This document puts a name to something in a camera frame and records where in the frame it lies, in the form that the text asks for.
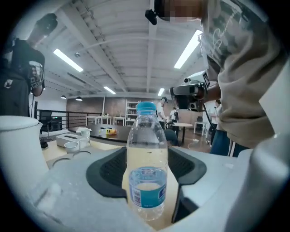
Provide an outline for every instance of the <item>plastic water bottle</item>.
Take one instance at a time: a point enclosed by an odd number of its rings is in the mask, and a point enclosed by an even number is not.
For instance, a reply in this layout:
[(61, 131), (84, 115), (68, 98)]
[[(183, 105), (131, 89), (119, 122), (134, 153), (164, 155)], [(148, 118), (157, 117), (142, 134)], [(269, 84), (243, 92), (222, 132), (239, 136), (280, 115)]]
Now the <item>plastic water bottle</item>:
[(150, 221), (164, 211), (167, 141), (157, 121), (154, 103), (140, 102), (137, 114), (127, 141), (130, 206), (141, 218)]

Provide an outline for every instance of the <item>bottle cap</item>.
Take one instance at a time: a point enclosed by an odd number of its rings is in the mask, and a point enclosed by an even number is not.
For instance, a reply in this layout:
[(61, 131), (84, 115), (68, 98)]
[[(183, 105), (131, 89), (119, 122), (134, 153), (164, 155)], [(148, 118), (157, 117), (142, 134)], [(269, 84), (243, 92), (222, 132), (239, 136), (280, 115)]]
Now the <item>bottle cap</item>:
[(137, 105), (137, 114), (152, 114), (152, 112), (155, 113), (156, 106), (153, 102), (150, 101), (143, 101), (138, 103)]

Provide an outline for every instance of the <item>white lid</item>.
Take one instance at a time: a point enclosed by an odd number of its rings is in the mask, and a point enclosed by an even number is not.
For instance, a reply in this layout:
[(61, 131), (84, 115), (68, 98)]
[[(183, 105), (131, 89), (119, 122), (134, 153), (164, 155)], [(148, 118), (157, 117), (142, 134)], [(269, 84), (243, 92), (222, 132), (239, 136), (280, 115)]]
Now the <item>white lid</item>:
[(11, 131), (35, 126), (38, 120), (22, 116), (0, 116), (0, 131)]

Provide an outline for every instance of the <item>person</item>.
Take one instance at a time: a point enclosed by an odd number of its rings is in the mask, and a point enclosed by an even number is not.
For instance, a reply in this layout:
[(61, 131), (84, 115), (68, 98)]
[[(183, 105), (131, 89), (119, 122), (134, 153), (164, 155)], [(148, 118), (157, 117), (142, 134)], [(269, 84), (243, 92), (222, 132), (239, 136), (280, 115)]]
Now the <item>person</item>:
[(162, 97), (156, 106), (157, 120), (159, 121), (163, 129), (165, 126), (165, 122), (167, 121), (163, 109), (165, 103), (168, 103), (167, 97)]
[[(217, 136), (219, 135), (219, 133), (223, 133), (223, 132), (220, 132), (222, 131), (221, 127), (218, 127), (218, 116), (219, 116), (219, 108), (222, 106), (222, 103), (221, 103), (221, 100), (217, 99), (216, 102), (215, 102), (215, 108), (213, 109), (213, 112), (210, 114), (210, 116), (212, 117), (212, 125), (210, 127), (210, 131), (212, 132), (212, 136), (211, 136), (211, 140), (210, 140), (210, 146), (213, 145), (213, 139), (215, 137), (215, 134), (216, 134), (216, 131), (217, 132)], [(217, 150), (217, 151), (214, 151), (212, 150), (211, 151), (211, 154), (216, 154), (216, 155), (219, 155), (219, 154), (223, 154), (224, 151), (222, 150)]]
[[(170, 119), (172, 122), (178, 122), (179, 117), (178, 117), (178, 112), (176, 110), (176, 107), (173, 107), (173, 110), (170, 112)], [(178, 130), (179, 128), (176, 126), (172, 126), (172, 129), (174, 132), (176, 132), (176, 130)]]
[[(164, 109), (163, 109), (165, 103), (168, 103), (167, 97), (162, 97), (156, 106), (157, 120), (159, 121), (163, 129), (165, 129), (164, 127), (165, 122), (167, 122), (167, 119), (164, 114)], [(165, 134), (166, 140), (170, 141), (173, 146), (179, 146), (178, 138), (176, 136), (176, 133), (173, 130), (170, 130), (170, 129), (164, 130), (164, 134)]]
[(204, 102), (221, 98), (219, 126), (212, 150), (237, 157), (274, 135), (259, 104), (284, 66), (287, 56), (263, 17), (238, 0), (155, 0), (155, 12), (163, 20), (200, 20), (198, 35), (204, 66), (216, 81)]
[(27, 40), (10, 41), (1, 62), (1, 96), (7, 101), (1, 103), (0, 115), (29, 116), (29, 93), (38, 97), (45, 87), (45, 58), (35, 48), (57, 24), (55, 14), (46, 14), (36, 22)]
[(172, 122), (178, 122), (178, 112), (176, 110), (176, 107), (173, 107), (173, 110), (170, 112), (170, 118)]

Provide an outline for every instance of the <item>bottle label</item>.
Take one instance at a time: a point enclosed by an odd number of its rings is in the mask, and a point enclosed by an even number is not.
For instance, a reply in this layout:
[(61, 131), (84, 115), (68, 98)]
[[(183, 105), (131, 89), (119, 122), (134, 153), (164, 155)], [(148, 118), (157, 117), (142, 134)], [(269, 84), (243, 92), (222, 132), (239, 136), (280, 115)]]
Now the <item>bottle label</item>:
[(129, 175), (130, 195), (142, 208), (157, 207), (165, 200), (167, 173), (156, 167), (141, 167)]

